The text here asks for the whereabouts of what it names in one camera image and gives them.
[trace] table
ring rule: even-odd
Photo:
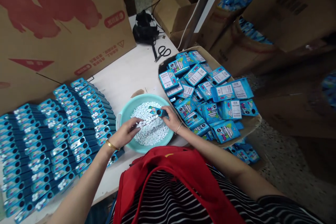
[[[135,16],[130,17],[129,21],[131,27],[133,27],[135,24]],[[171,56],[178,53],[178,50],[164,33],[162,33],[156,41],[156,50],[163,45],[171,49]],[[161,57],[161,59],[155,63],[152,47],[138,44],[137,47],[95,74],[93,80],[89,80],[105,95],[106,99],[111,103],[114,113],[117,115],[129,101],[133,93],[141,89],[144,93],[159,95],[167,100],[158,79],[158,66],[164,60],[165,58]],[[169,143],[169,145],[175,146],[184,146],[186,144],[186,140],[180,136],[173,138]],[[125,154],[121,156],[116,163],[106,169],[94,197],[93,205],[116,192],[121,174],[129,167],[129,164],[131,164],[134,159],[144,155],[134,152],[127,147],[124,147],[124,149]],[[69,188],[65,193],[58,194],[44,209],[40,212],[33,212],[22,224],[45,223],[70,190]],[[11,218],[5,218],[0,224],[14,223],[15,216],[16,214]]]

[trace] person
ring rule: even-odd
[[[184,127],[164,106],[166,125],[193,148],[160,146],[135,160],[120,178],[107,223],[322,223],[250,166]],[[104,144],[49,224],[84,223],[115,149],[140,131],[131,118]]]

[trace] black scissors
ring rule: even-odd
[[[158,62],[159,61],[159,59],[163,56],[163,57],[167,57],[167,56],[169,56],[172,52],[171,52],[171,50],[169,49],[169,48],[167,48],[166,49],[166,47],[165,46],[160,46],[159,47],[159,49],[157,50],[158,51],[158,53],[159,53],[159,56],[155,59],[155,61],[154,62]]]

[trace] red triangle symbol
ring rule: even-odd
[[[124,41],[121,40],[120,42],[118,42],[118,46],[120,46],[120,47],[124,47]]]
[[[50,64],[54,63],[54,61],[43,61],[43,60],[35,60],[35,59],[9,59],[18,63],[24,67],[28,67],[29,69],[39,72],[43,68],[49,66]]]

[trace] gold bracelet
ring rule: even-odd
[[[115,147],[113,144],[111,144],[111,143],[109,142],[108,139],[105,140],[105,143],[106,143],[108,146],[110,146],[112,149],[116,150],[116,151],[120,151],[120,149],[121,149],[121,148],[118,149],[118,148]]]
[[[175,135],[177,134],[177,131],[181,128],[181,126],[182,126],[182,122],[181,122],[180,126],[177,128],[176,132],[174,132]]]

